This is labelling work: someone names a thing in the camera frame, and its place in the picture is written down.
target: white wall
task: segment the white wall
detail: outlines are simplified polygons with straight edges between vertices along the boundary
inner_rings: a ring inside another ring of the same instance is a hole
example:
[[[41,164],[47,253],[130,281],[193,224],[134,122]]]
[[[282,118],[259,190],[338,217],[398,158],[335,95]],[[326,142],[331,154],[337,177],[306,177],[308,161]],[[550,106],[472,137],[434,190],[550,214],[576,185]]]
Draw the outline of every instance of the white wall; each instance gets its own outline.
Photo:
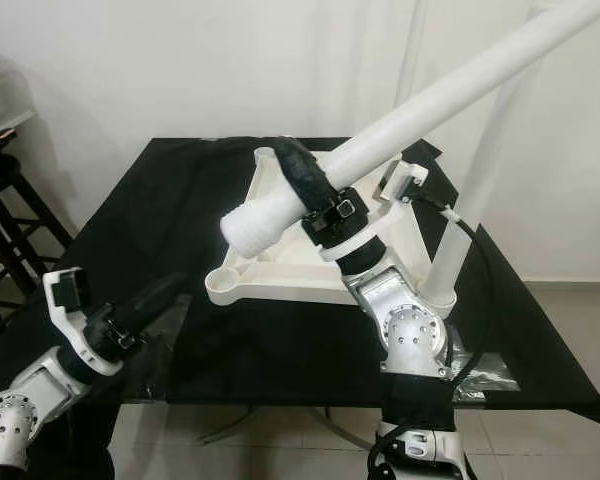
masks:
[[[416,90],[518,25],[528,6],[430,3]],[[0,56],[25,75],[39,113],[15,148],[80,227],[151,137],[354,134],[391,107],[411,6],[0,0]],[[489,105],[430,136],[456,185]],[[600,23],[547,60],[528,113],[485,223],[527,278],[600,280]]]

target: white plastic tube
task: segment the white plastic tube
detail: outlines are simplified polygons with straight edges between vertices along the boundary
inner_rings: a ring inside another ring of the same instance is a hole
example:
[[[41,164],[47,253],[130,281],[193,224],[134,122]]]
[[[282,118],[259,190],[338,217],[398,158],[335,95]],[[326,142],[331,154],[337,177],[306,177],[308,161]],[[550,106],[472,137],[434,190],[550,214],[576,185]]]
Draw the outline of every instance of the white plastic tube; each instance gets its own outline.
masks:
[[[572,0],[549,10],[335,149],[321,164],[344,188],[600,18],[600,0]],[[288,184],[241,205],[220,222],[227,241],[251,258],[280,239],[304,206]]]
[[[400,66],[396,98],[393,102],[394,107],[397,107],[411,97],[413,80],[416,74],[416,65],[418,64],[420,43],[422,42],[424,25],[427,21],[428,5],[428,0],[416,0],[413,6],[411,22],[409,22],[407,44],[404,49],[404,56],[402,57],[402,65]]]
[[[540,14],[548,5],[536,5],[529,12],[529,18]],[[467,171],[466,180],[454,211],[475,230],[493,193],[498,175],[502,170],[501,150],[511,122],[525,105],[524,96],[537,75],[539,62],[527,67],[522,73],[507,80],[496,97],[496,101],[482,132],[475,155]],[[471,245],[471,239],[457,225],[448,224],[433,259],[429,275],[419,286],[419,295],[441,313],[448,313],[456,301],[454,286],[464,259]]]

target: black wire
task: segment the black wire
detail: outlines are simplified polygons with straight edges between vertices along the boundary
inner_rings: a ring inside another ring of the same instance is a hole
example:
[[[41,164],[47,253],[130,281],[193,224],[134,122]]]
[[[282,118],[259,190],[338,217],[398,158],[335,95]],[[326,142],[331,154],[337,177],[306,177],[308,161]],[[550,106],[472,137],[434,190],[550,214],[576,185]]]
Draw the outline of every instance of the black wire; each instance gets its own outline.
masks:
[[[478,365],[478,362],[482,358],[482,355],[484,354],[487,348],[487,342],[489,341],[489,334],[491,332],[491,317],[493,314],[493,304],[495,303],[495,282],[493,278],[493,269],[491,268],[491,262],[489,261],[487,252],[484,246],[482,245],[482,242],[478,239],[476,233],[473,230],[471,230],[471,227],[469,227],[469,225],[467,225],[464,220],[460,220],[456,225],[458,225],[458,227],[460,227],[462,231],[466,233],[469,238],[471,238],[473,244],[476,247],[476,250],[478,251],[478,254],[482,258],[482,262],[484,263],[484,269],[487,275],[487,307],[485,309],[486,314],[484,331],[482,333],[482,337],[480,338],[480,342],[478,343],[478,346],[474,349],[473,355],[471,355],[469,361],[464,365],[464,367],[462,367],[462,370],[460,370],[458,374],[453,378],[452,383],[454,389],[457,388],[458,385],[460,385],[460,383],[462,383],[462,381],[467,377],[467,375],[471,373],[471,370],[473,370],[476,367],[476,365]]]
[[[408,423],[403,423],[398,425],[394,429],[392,429],[389,433],[387,433],[384,437],[378,440],[371,450],[369,450],[369,455],[367,456],[367,472],[371,475],[371,472],[374,468],[376,468],[376,459],[380,452],[382,452],[385,448],[387,448],[393,441],[398,438],[400,435],[409,430],[410,425]]]
[[[453,337],[449,333],[449,327],[447,326],[447,353],[444,357],[444,366],[450,367],[453,363]]]
[[[467,466],[467,475],[469,475],[469,480],[478,480],[478,477],[476,476],[476,472],[473,471],[473,468],[471,467],[471,463],[469,463],[469,459],[467,458],[467,456],[464,456],[464,464]]]
[[[323,427],[329,429],[332,433],[335,433],[336,435],[343,438],[347,442],[355,445],[356,447],[362,448],[363,450],[371,450],[371,447],[373,447],[371,443],[367,442],[366,440],[363,440],[357,435],[354,435],[348,430],[345,430],[340,425],[331,420],[331,418],[327,418],[326,416],[319,413],[315,408],[307,407],[307,413],[311,415],[311,417],[317,422],[319,422]]]
[[[228,437],[236,427],[253,418],[253,415],[257,412],[257,410],[257,407],[249,405],[247,407],[247,412],[244,415],[236,418],[231,423],[220,427],[218,430],[199,436],[197,438],[198,442],[200,442],[202,445],[208,445]]]
[[[413,200],[423,202],[425,205],[434,208],[438,213],[443,212],[447,208],[447,206],[442,202],[427,195],[413,197]],[[485,309],[485,325],[482,337],[480,338],[477,347],[474,349],[471,358],[469,358],[469,361],[462,367],[462,369],[451,381],[453,385],[453,388],[450,389],[452,396],[455,389],[462,383],[462,381],[467,377],[467,375],[471,373],[471,371],[476,367],[478,362],[480,362],[480,359],[482,358],[482,355],[485,352],[487,342],[489,340],[489,334],[491,332],[491,316],[493,312],[493,305],[495,303],[495,283],[493,277],[493,269],[491,268],[491,262],[489,261],[489,256],[487,255],[484,245],[482,245],[482,242],[480,241],[476,233],[473,230],[471,230],[471,227],[469,227],[469,225],[467,225],[467,223],[464,220],[456,222],[456,225],[458,225],[458,227],[471,239],[478,251],[478,254],[480,255],[482,262],[484,263],[484,268],[487,276],[487,307]],[[451,348],[447,350],[446,361],[452,359],[453,345],[451,345]],[[397,437],[409,430],[409,428],[409,423],[407,422],[400,424],[375,443],[375,445],[369,451],[369,455],[367,457],[367,470],[369,472],[369,475],[371,475],[373,469],[376,468],[376,459],[378,455],[386,447],[388,447]],[[467,468],[469,472],[469,478],[471,478],[472,480],[475,479],[475,473],[466,461],[466,455],[465,463],[467,463],[468,465]]]

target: white tube end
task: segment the white tube end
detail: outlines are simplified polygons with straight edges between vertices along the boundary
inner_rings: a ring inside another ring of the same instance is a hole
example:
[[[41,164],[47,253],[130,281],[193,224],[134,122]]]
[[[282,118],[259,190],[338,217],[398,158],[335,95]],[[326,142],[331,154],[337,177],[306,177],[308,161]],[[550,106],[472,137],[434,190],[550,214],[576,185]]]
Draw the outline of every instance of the white tube end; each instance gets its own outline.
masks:
[[[287,187],[240,205],[222,217],[220,229],[240,255],[253,258],[275,245],[303,210],[298,197]]]

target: black table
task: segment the black table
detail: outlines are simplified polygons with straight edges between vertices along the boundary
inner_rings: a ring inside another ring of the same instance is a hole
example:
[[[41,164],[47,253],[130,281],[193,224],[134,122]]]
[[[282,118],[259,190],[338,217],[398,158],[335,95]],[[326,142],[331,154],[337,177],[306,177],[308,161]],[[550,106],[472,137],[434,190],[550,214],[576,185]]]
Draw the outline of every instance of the black table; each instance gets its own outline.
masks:
[[[330,150],[345,139],[301,140],[311,150]],[[373,322],[357,307],[265,300],[218,307],[206,296],[204,276],[227,249],[219,220],[243,201],[253,150],[270,141],[152,140],[63,256],[60,267],[87,271],[95,305],[124,300],[172,271],[189,275],[191,306],[170,363],[156,361],[160,348],[150,348],[90,402],[379,405],[383,351]],[[421,141],[404,155],[430,169],[430,192],[453,203],[456,191],[434,161],[438,153]],[[426,207],[415,211],[432,255],[445,220]],[[482,229],[479,235],[497,282],[488,351],[500,353],[521,388],[487,391],[481,407],[568,409],[600,422],[600,395],[495,244]],[[482,332],[485,290],[471,249],[450,317],[469,351]],[[0,338],[0,389],[62,341],[38,291]]]

